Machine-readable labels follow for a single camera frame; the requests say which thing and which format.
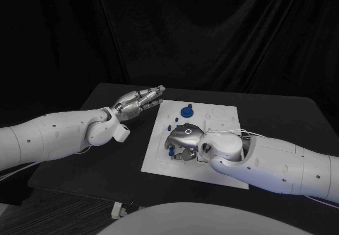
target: blue object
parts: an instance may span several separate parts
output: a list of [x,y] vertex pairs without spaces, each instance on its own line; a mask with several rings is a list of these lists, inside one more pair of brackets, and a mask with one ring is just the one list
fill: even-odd
[[180,114],[184,118],[190,118],[193,116],[191,104],[188,104],[188,107],[181,109]]
[[168,155],[170,155],[170,156],[174,155],[174,149],[173,149],[173,147],[168,148]]

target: dark background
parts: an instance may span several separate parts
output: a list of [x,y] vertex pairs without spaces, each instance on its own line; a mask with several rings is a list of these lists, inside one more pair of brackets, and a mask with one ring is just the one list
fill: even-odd
[[[79,109],[108,82],[305,96],[339,133],[336,0],[1,5],[0,127]],[[1,202],[27,197],[34,169],[0,184]]]

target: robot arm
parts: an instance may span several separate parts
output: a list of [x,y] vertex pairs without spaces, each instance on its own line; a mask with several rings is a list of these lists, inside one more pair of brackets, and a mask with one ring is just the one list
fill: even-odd
[[63,158],[113,137],[124,142],[129,130],[119,122],[132,119],[163,100],[164,87],[129,92],[111,108],[46,114],[25,123],[0,128],[0,171],[30,162]]
[[[184,147],[190,155],[199,153],[220,174],[242,182],[275,193],[314,196],[339,203],[339,157],[278,139],[242,137],[230,132],[203,133],[190,124],[170,133],[164,148],[174,145]],[[193,159],[186,152],[174,159]]]

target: wire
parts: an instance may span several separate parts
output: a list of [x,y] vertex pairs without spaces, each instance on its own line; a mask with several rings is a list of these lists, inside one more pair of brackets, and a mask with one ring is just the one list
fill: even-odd
[[259,135],[259,134],[256,134],[256,133],[252,133],[252,132],[246,131],[245,129],[235,129],[235,130],[227,130],[227,131],[216,131],[216,130],[207,129],[207,131],[204,132],[204,134],[206,134],[209,131],[214,131],[214,132],[219,132],[219,133],[220,133],[220,132],[239,131],[239,132],[245,132],[246,134],[253,134],[253,135],[256,135],[256,136],[265,137],[265,136],[262,136],[262,135]]
[[[86,151],[89,150],[89,148],[90,148],[90,146],[88,146]],[[86,151],[85,151],[85,152],[86,152]],[[73,154],[82,154],[82,153],[85,153],[85,152],[79,152],[79,153],[73,153]]]
[[24,170],[25,168],[28,168],[30,166],[38,164],[40,162],[34,162],[30,165],[24,166],[21,169],[15,170],[14,172],[0,176],[0,181],[4,180],[7,177],[10,177],[14,173],[17,173],[18,171]]
[[327,206],[334,207],[336,209],[339,209],[339,207],[336,207],[334,205],[330,205],[328,203],[321,202],[321,201],[315,200],[314,198],[311,198],[311,197],[308,197],[308,196],[305,196],[305,197],[307,197],[308,199],[311,199],[313,201],[320,202],[321,204],[324,204],[324,205],[327,205]]

